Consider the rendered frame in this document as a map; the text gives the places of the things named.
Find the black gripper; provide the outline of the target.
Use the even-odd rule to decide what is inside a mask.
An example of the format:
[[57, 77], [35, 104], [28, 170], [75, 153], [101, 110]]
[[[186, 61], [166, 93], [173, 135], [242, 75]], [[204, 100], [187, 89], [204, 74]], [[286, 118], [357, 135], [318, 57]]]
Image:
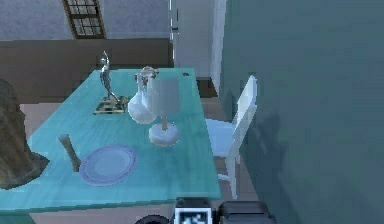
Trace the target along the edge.
[[169, 220], [161, 215], [147, 215], [136, 221], [135, 224], [169, 224]]

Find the turquoise table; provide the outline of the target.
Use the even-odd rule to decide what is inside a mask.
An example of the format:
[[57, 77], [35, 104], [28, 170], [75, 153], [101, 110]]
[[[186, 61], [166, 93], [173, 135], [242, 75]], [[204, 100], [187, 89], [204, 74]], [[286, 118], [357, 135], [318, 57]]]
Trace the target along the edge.
[[[127, 113], [95, 114], [105, 90], [99, 73], [93, 71], [29, 137], [30, 149], [46, 156], [49, 164], [42, 176], [32, 182], [12, 190], [0, 190], [0, 214], [170, 203], [182, 196], [220, 198], [194, 71], [162, 68], [159, 75], [179, 81], [181, 109], [169, 118], [181, 133], [175, 145], [151, 144], [148, 126], [136, 123]], [[117, 184], [91, 186], [73, 171], [58, 140], [61, 134], [69, 135], [80, 158], [107, 145], [124, 145], [133, 149], [136, 165]]]

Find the lilac plate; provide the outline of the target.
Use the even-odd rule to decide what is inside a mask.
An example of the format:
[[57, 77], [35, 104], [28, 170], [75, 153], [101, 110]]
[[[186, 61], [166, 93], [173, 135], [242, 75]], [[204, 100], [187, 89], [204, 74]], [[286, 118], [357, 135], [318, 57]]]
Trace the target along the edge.
[[84, 158], [79, 173], [91, 186], [110, 186], [126, 179], [134, 171], [136, 162], [136, 153], [131, 147], [108, 145]]

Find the white round vase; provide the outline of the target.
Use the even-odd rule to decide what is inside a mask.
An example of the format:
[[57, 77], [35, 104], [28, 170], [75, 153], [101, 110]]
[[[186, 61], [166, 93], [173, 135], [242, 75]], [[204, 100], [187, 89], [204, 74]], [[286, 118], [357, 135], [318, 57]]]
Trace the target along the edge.
[[144, 85], [157, 73], [158, 71], [150, 66], [145, 66], [136, 73], [137, 92], [128, 103], [128, 112], [138, 124], [150, 124], [156, 119], [156, 116], [147, 109], [147, 91]]

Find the white table lamp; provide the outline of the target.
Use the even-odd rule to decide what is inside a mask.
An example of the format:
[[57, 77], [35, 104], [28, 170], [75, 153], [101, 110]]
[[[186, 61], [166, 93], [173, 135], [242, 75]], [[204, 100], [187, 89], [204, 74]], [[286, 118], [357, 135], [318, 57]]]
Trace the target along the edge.
[[148, 83], [147, 109], [161, 122], [149, 129], [149, 140], [152, 144], [168, 147], [180, 139], [178, 127], [168, 120], [170, 115], [180, 111], [180, 91], [177, 77], [155, 78]]

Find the white chair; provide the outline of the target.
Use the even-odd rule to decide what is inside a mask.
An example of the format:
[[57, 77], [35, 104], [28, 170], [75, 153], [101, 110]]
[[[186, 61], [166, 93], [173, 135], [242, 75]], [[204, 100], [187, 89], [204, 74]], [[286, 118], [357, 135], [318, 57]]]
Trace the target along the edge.
[[240, 147], [257, 110], [256, 100], [257, 79], [251, 75], [237, 101], [237, 112], [231, 122], [205, 120], [213, 155], [224, 159], [227, 170], [218, 178], [229, 183], [234, 200], [238, 198], [236, 165], [240, 163]]

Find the silver figure statue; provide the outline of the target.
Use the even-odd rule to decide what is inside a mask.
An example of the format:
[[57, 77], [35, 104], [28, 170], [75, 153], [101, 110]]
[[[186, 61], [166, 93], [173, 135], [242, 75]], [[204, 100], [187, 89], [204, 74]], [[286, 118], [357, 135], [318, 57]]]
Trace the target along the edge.
[[102, 64], [100, 81], [107, 91], [107, 96], [102, 98], [93, 114], [123, 114], [127, 110], [129, 98], [125, 96], [117, 96], [113, 93], [111, 88], [110, 60], [106, 52], [103, 52], [103, 57], [100, 59], [100, 63]]

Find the brown bust sculpture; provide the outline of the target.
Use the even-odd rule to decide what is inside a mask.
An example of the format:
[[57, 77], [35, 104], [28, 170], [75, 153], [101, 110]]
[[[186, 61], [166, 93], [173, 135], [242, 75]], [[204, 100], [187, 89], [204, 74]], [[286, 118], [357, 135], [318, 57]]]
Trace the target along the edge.
[[31, 182], [50, 162], [30, 150], [24, 121], [15, 89], [0, 78], [0, 189], [10, 190]]

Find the white room door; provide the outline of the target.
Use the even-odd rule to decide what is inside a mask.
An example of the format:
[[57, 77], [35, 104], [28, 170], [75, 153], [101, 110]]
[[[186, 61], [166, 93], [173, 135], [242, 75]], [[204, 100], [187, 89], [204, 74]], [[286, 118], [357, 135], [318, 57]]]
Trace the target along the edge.
[[178, 9], [179, 33], [172, 41], [174, 66], [193, 68], [198, 78], [210, 76], [215, 0], [168, 0]]

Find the brown framed window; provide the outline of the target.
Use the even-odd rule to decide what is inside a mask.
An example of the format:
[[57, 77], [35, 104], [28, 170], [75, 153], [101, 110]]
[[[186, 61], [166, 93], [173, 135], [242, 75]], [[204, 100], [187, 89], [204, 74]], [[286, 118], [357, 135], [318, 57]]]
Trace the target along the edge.
[[98, 0], [61, 0], [74, 39], [105, 39]]

